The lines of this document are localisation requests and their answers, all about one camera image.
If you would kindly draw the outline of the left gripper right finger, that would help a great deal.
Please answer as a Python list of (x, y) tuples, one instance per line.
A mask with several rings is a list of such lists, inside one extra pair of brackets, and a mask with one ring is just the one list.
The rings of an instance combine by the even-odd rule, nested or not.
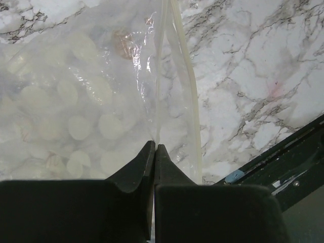
[(256, 185), (197, 185), (155, 154), (156, 242), (289, 242), (278, 202)]

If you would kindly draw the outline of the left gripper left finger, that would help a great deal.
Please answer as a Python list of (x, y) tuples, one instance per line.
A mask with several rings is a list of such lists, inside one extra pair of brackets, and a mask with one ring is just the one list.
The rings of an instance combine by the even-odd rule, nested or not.
[(1, 242), (146, 242), (155, 143), (106, 179), (1, 182)]

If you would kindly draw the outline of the clear zip top bag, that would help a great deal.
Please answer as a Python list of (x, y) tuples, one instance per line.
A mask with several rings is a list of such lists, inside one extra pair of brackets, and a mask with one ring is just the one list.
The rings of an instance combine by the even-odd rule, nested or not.
[(3, 1), (1, 180), (103, 179), (148, 141), (201, 183), (197, 87), (177, 1)]

